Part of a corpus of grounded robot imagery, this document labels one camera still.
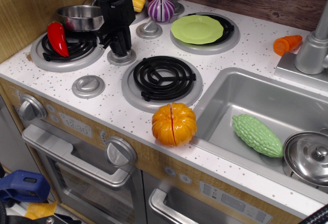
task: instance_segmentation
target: green plate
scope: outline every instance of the green plate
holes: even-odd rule
[[[173,36],[185,43],[203,45],[223,35],[221,23],[205,15],[188,15],[176,20],[171,27]]]

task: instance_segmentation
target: saucepan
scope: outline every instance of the saucepan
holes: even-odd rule
[[[328,193],[328,135],[319,132],[298,132],[283,145],[285,173],[307,185]]]
[[[92,4],[62,7],[57,17],[65,29],[77,32],[96,31],[104,23],[100,7]]]

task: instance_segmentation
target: oven door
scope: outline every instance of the oven door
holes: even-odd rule
[[[240,221],[143,173],[148,223],[156,224],[242,224]]]
[[[37,150],[62,203],[95,223],[147,223],[140,170],[116,168],[104,151],[35,125],[24,130],[23,139]]]

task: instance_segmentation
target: blue object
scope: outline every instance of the blue object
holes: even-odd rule
[[[43,202],[48,198],[50,185],[41,174],[17,170],[0,179],[0,201],[10,198],[21,202]]]

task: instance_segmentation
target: oven window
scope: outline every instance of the oven window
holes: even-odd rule
[[[60,163],[53,163],[64,189],[121,223],[135,223],[132,196],[128,189],[113,191]]]

